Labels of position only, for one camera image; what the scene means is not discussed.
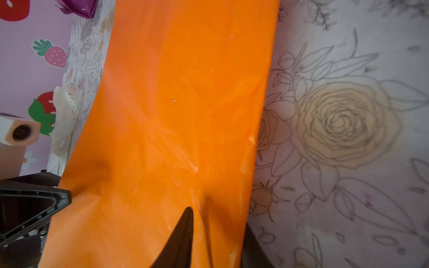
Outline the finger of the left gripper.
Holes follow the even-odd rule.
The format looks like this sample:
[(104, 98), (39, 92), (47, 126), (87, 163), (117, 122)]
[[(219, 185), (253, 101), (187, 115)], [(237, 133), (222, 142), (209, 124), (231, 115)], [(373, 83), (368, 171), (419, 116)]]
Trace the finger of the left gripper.
[(72, 203), (68, 190), (1, 181), (1, 246), (37, 229)]

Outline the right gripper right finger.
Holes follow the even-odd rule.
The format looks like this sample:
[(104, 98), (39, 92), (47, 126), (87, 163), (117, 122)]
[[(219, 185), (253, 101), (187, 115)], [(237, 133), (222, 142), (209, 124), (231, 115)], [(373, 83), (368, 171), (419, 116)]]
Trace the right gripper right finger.
[(259, 245), (256, 236), (247, 224), (241, 254), (241, 268), (273, 268), (273, 264)]

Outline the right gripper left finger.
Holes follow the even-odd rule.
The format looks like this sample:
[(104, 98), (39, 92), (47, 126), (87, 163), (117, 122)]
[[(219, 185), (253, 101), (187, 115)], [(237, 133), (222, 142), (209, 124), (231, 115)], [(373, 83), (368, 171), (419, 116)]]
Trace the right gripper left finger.
[(194, 234), (194, 213), (187, 207), (151, 268), (190, 268)]

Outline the orange wrapping paper sheet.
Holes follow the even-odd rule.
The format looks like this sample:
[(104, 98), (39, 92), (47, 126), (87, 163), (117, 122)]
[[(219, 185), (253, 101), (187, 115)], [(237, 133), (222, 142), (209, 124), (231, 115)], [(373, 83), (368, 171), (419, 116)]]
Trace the orange wrapping paper sheet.
[(278, 7), (117, 1), (42, 268), (148, 268), (187, 207), (192, 266), (240, 266)]

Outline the white printed ribbon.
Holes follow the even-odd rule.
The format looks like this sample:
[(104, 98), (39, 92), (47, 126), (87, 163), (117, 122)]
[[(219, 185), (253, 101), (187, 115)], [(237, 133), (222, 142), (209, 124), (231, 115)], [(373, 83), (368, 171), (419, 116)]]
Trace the white printed ribbon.
[(71, 135), (82, 108), (83, 96), (83, 91), (70, 83), (54, 89), (53, 104), (56, 114), (53, 130), (49, 136), (51, 153), (57, 157), (64, 156), (69, 150)]

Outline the purple snack packet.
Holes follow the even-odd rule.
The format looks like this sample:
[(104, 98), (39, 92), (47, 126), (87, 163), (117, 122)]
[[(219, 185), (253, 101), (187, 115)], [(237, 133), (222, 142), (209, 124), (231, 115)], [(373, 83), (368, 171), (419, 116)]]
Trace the purple snack packet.
[(75, 14), (85, 19), (94, 18), (98, 0), (55, 0), (57, 8), (64, 14)]

